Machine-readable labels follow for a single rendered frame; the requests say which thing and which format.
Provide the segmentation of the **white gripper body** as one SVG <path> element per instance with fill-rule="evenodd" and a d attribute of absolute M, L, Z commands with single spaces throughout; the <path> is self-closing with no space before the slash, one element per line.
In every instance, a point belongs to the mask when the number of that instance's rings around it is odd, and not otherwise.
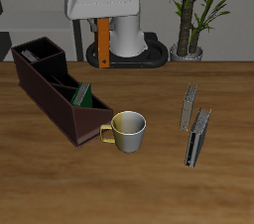
<path fill-rule="evenodd" d="M 139 0 L 64 0 L 64 13 L 70 20 L 137 15 Z"/>

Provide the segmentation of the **orange book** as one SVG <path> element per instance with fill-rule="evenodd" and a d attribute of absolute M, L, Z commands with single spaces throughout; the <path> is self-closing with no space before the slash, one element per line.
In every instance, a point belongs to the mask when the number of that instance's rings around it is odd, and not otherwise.
<path fill-rule="evenodd" d="M 107 68 L 109 63 L 109 19 L 97 20 L 97 58 L 100 68 Z"/>

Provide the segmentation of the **black book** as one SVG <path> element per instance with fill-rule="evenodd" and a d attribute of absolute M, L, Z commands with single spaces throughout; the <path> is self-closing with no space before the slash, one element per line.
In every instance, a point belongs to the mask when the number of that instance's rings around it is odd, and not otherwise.
<path fill-rule="evenodd" d="M 29 62 L 38 61 L 39 58 L 28 50 L 22 51 L 22 56 L 25 57 Z"/>

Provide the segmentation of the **green book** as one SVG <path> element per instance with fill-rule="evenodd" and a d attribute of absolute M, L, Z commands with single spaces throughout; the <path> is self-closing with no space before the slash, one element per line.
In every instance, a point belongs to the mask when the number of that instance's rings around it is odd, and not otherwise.
<path fill-rule="evenodd" d="M 70 103 L 79 107 L 92 107 L 91 85 L 81 82 Z"/>

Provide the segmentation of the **dark brown desk caddy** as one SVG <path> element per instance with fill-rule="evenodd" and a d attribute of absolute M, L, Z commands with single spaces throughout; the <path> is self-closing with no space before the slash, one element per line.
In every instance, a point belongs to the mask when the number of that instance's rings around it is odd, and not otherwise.
<path fill-rule="evenodd" d="M 39 58 L 29 62 L 28 50 Z M 65 53 L 47 37 L 11 49 L 19 85 L 76 147 L 100 136 L 102 124 L 109 124 L 113 110 L 92 94 L 92 107 L 73 106 L 70 101 L 79 82 L 67 71 Z"/>

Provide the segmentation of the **green pot plant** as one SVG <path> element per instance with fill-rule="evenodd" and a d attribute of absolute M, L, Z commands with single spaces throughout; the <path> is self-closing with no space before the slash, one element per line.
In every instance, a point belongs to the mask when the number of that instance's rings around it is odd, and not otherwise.
<path fill-rule="evenodd" d="M 170 48 L 171 61 L 201 61 L 203 50 L 199 47 L 199 35 L 204 30 L 212 30 L 209 25 L 220 16 L 228 15 L 223 11 L 227 0 L 221 0 L 211 8 L 214 0 L 180 0 L 175 1 L 176 14 L 181 18 L 179 38 Z"/>

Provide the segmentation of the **white and yellow mug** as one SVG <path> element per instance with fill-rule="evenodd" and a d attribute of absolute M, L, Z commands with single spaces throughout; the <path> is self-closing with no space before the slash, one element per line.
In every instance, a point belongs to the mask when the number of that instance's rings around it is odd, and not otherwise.
<path fill-rule="evenodd" d="M 133 153 L 141 147 L 145 129 L 146 120 L 140 113 L 123 111 L 117 113 L 109 125 L 100 126 L 100 140 L 115 144 L 124 153 Z M 105 138 L 102 134 L 105 130 L 111 130 L 114 138 Z"/>

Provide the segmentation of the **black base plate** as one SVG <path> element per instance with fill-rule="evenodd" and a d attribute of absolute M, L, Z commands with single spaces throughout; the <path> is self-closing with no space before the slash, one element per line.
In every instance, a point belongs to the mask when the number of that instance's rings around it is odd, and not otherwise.
<path fill-rule="evenodd" d="M 128 38 L 110 34 L 109 62 L 111 68 L 156 68 L 168 61 L 167 48 L 155 33 L 141 33 Z"/>

